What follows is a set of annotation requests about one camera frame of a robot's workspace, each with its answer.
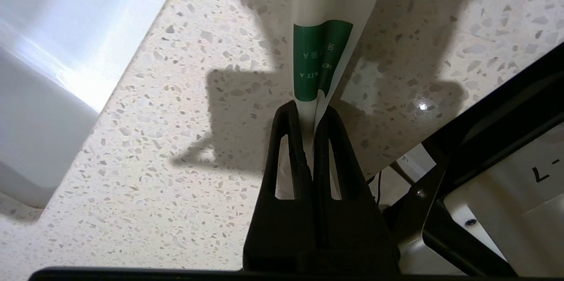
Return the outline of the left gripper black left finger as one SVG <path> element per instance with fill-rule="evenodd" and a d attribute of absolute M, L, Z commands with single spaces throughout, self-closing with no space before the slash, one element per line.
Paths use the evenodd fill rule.
<path fill-rule="evenodd" d="M 275 195 L 281 140 L 288 137 L 294 198 Z M 243 249 L 243 269 L 255 272 L 304 273 L 315 251 L 312 174 L 306 160 L 294 101 L 275 113 L 265 171 Z"/>

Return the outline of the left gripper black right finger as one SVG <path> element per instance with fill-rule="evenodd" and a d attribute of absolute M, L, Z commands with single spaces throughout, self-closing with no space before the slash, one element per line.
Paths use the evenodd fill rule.
<path fill-rule="evenodd" d="M 327 273 L 398 273 L 400 251 L 368 187 L 338 112 L 314 140 L 316 263 Z"/>

